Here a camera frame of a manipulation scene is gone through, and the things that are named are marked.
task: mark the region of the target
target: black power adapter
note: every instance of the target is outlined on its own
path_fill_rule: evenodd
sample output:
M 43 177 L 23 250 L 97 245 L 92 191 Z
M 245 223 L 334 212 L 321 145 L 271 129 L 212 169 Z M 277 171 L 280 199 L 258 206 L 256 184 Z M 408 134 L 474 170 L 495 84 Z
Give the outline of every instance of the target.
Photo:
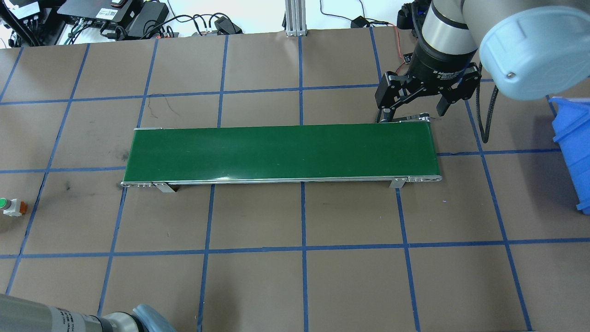
M 129 25 L 127 37 L 125 39 L 140 39 L 149 31 L 151 32 L 149 35 L 147 35 L 147 38 L 153 36 L 158 31 L 158 29 L 154 30 L 153 27 L 166 21 L 168 12 L 168 6 L 166 6 L 166 4 L 163 2 L 144 2 L 142 10 Z
M 229 18 L 220 17 L 215 21 L 215 28 L 218 35 L 242 34 L 242 29 L 235 25 Z

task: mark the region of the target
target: cable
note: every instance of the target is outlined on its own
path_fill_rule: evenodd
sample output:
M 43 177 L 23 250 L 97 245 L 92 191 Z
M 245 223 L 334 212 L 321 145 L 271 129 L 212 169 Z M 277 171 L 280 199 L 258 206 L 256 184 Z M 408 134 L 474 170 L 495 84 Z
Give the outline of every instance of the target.
M 150 30 L 150 31 L 148 31 L 146 34 L 144 34 L 144 35 L 143 35 L 143 36 L 142 36 L 140 39 L 145 39 L 145 38 L 147 38 L 148 36 L 150 36 L 150 35 L 151 35 L 151 33 L 152 33 L 154 30 L 156 30 L 156 29 L 160 29 L 160 28 L 162 28 L 164 25 L 166 25 L 166 24 L 168 24 L 168 23 L 170 23 L 170 22 L 172 22 L 172 21 L 174 21 L 175 19 L 177 19 L 177 18 L 180 18 L 180 17 L 188 17 L 188 18 L 190 18 L 190 20 L 189 20 L 189 21 L 193 21 L 193 23 L 195 24 L 196 31 L 199 33 L 199 35 L 203 35 L 203 34 L 201 33 L 201 30 L 199 29 L 199 25 L 196 23 L 196 19 L 195 19 L 194 17 L 192 17 L 192 16 L 189 16 L 189 15 L 178 15 L 178 16 L 175 16 L 175 17 L 173 17 L 173 18 L 171 18 L 171 19 L 168 19 L 168 20 L 166 20 L 166 21 L 164 21 L 163 23 L 160 23 L 160 24 L 158 24 L 158 25 L 151 25 L 151 26 L 150 26 L 151 30 Z
M 213 17 L 217 17 L 218 15 L 225 16 L 230 22 L 233 23 L 233 21 L 231 20 L 231 18 L 229 16 L 225 15 L 222 12 L 216 12 L 215 14 L 206 14 L 206 15 L 211 15 L 211 17 L 209 17 L 209 27 L 210 28 L 211 28 L 211 20 L 213 19 Z
M 320 0 L 320 12 L 321 12 L 322 14 L 324 14 L 325 16 L 339 17 L 339 18 L 347 19 L 347 20 L 349 20 L 350 22 L 352 22 L 352 20 L 351 20 L 350 18 L 348 18 L 348 17 L 344 17 L 344 16 L 340 16 L 340 15 L 335 15 L 335 14 L 327 14 L 327 13 L 325 13 L 325 12 L 324 12 L 324 9 L 323 9 L 323 7 L 322 7 L 322 0 Z
M 402 64 L 399 65 L 399 67 L 395 70 L 395 74 L 398 75 L 398 72 L 400 69 L 402 69 L 402 67 L 404 66 L 405 62 L 402 62 Z
M 92 23 L 86 24 L 82 29 L 79 29 L 78 31 L 76 31 L 71 37 L 70 44 L 73 45 L 76 42 L 76 40 L 78 40 L 78 37 L 80 36 L 80 34 L 82 34 L 82 31 L 90 28 L 91 26 L 92 26 Z
M 397 26 L 395 26 L 394 24 L 390 23 L 390 26 L 392 26 L 395 29 L 395 35 L 396 38 L 398 40 L 398 55 L 400 59 L 404 58 L 404 55 L 402 54 L 402 45 L 401 45 L 401 39 L 399 39 L 399 29 Z
M 170 8 L 170 12 L 172 13 L 172 16 L 176 17 L 176 13 L 174 12 L 174 9 L 172 9 L 172 5 L 170 4 L 170 0 L 166 0 L 166 2 L 168 3 L 168 8 Z M 188 22 L 188 21 L 181 21 L 179 19 L 176 19 L 176 21 L 180 22 L 180 23 Z
M 363 4 L 362 0 L 359 0 L 360 2 L 360 7 L 363 9 L 363 17 L 365 17 L 365 5 Z
M 479 64 L 478 69 L 481 74 L 481 70 L 483 69 L 481 62 Z M 486 129 L 484 130 L 483 124 L 481 122 L 480 86 L 481 86 L 481 80 L 477 84 L 477 88 L 476 88 L 477 123 L 479 124 L 479 128 L 480 128 L 481 141 L 484 143 L 487 143 L 487 141 L 490 139 L 491 116 L 494 112 L 494 106 L 496 105 L 496 98 L 498 97 L 498 87 L 496 85 L 494 85 L 494 90 L 491 93 L 490 105 L 488 106 L 488 109 L 487 109 Z
M 174 38 L 174 30 L 170 25 L 166 27 L 166 33 L 168 34 L 169 38 Z

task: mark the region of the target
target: grid square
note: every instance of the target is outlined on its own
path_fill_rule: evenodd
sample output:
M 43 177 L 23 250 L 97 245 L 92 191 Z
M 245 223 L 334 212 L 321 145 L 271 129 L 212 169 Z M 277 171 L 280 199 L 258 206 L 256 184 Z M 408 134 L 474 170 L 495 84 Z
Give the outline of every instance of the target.
M 508 238 L 590 237 L 563 155 L 486 156 Z
M 122 171 L 50 173 L 25 253 L 108 252 Z
M 16 259 L 0 259 L 0 294 L 5 294 Z
M 0 106 L 0 170 L 45 169 L 65 103 Z
M 72 103 L 52 166 L 125 166 L 141 102 L 123 99 Z
M 307 245 L 401 243 L 395 190 L 386 182 L 306 183 Z
M 25 258 L 10 295 L 82 314 L 99 309 L 107 257 Z
M 299 183 L 215 186 L 211 248 L 301 245 Z
M 0 197 L 20 198 L 27 203 L 27 213 L 22 217 L 0 214 L 0 255 L 18 255 L 27 231 L 27 224 L 43 182 L 43 173 L 0 174 Z
M 299 91 L 225 95 L 222 127 L 296 126 Z
M 128 188 L 117 251 L 205 249 L 211 186 L 192 185 L 175 194 Z
M 210 255 L 204 331 L 303 331 L 301 252 Z
M 374 87 L 303 92 L 306 125 L 372 123 L 377 115 Z
M 430 114 L 432 136 L 437 152 L 477 151 L 477 142 L 465 103 L 451 105 L 445 116 L 438 116 L 437 103 L 440 96 L 415 99 L 397 110 L 395 117 L 416 115 L 423 112 Z
M 410 249 L 422 331 L 525 331 L 504 246 Z
M 219 91 L 224 41 L 222 37 L 160 39 L 149 93 Z
M 20 48 L 9 48 L 0 51 L 0 88 L 4 89 L 8 76 L 17 60 Z
M 115 257 L 103 314 L 146 303 L 179 332 L 196 331 L 202 255 Z
M 92 44 L 75 97 L 143 95 L 153 48 L 153 40 Z
M 85 52 L 86 45 L 25 48 L 2 101 L 69 99 Z
M 379 81 L 369 29 L 311 30 L 302 47 L 303 86 Z
M 211 128 L 217 126 L 219 96 L 164 97 L 152 95 L 146 100 L 143 128 Z
M 537 331 L 590 326 L 590 243 L 512 246 L 531 325 Z
M 310 331 L 414 331 L 403 249 L 307 252 Z
M 438 159 L 442 181 L 401 190 L 409 242 L 502 240 L 479 156 Z
M 299 42 L 285 32 L 228 36 L 224 90 L 299 86 Z
M 494 83 L 481 83 L 481 119 L 486 121 Z M 475 98 L 469 101 L 471 114 L 477 125 Z M 513 100 L 501 92 L 496 99 L 490 140 L 482 144 L 485 151 L 517 149 L 555 149 L 555 133 L 551 122 L 553 113 L 545 98 L 538 100 Z

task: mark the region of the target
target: white floor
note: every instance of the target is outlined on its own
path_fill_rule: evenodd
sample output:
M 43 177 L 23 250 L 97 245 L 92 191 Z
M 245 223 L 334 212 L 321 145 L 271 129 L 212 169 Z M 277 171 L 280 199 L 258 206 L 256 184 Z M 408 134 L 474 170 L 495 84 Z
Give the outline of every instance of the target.
M 213 14 L 223 12 L 233 20 L 244 33 L 277 32 L 283 27 L 283 15 L 285 12 L 284 0 L 225 0 L 225 1 L 182 1 L 182 0 L 161 0 L 168 1 L 176 15 L 186 14 Z M 308 29 L 339 29 L 349 28 L 350 22 L 336 17 L 325 16 L 320 13 L 320 0 L 306 1 L 306 20 Z M 378 20 L 388 21 L 395 24 L 397 12 L 404 2 L 410 0 L 362 0 L 365 7 L 365 16 Z M 359 0 L 322 0 L 323 10 L 328 14 L 336 14 L 350 19 L 362 15 Z M 180 23 L 172 21 L 170 26 L 180 37 L 189 37 L 196 32 L 191 22 Z M 60 40 L 63 44 L 67 39 L 67 33 L 71 26 L 64 30 Z M 4 27 L 0 28 L 0 38 L 8 45 L 10 31 Z M 110 41 L 102 37 L 97 29 L 87 29 L 78 37 L 76 44 L 102 43 Z

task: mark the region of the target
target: blue plastic bin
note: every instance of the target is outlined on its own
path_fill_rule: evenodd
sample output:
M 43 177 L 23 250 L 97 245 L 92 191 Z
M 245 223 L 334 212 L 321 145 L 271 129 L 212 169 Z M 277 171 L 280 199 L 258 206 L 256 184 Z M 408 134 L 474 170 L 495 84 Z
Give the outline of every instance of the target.
M 590 214 L 590 98 L 553 97 L 549 101 L 559 106 L 553 140 L 561 147 L 578 193 L 578 210 Z

